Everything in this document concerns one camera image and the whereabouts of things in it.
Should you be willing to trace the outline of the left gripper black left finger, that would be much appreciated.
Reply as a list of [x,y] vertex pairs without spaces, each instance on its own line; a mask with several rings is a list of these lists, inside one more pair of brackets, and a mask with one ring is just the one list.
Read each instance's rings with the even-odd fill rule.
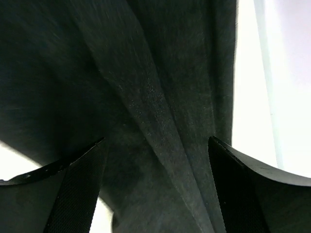
[[105,140],[0,182],[2,233],[87,233],[105,166]]

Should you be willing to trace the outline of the black trousers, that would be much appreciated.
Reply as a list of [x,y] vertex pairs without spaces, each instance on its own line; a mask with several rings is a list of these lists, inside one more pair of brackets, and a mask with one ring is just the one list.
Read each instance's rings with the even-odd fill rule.
[[40,164],[104,138],[116,233],[223,233],[234,0],[3,0],[0,139]]

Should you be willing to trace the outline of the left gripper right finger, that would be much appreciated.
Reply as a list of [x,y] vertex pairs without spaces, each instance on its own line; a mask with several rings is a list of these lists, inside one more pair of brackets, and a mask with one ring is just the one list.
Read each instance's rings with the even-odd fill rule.
[[311,180],[208,141],[220,209],[228,233],[310,233]]

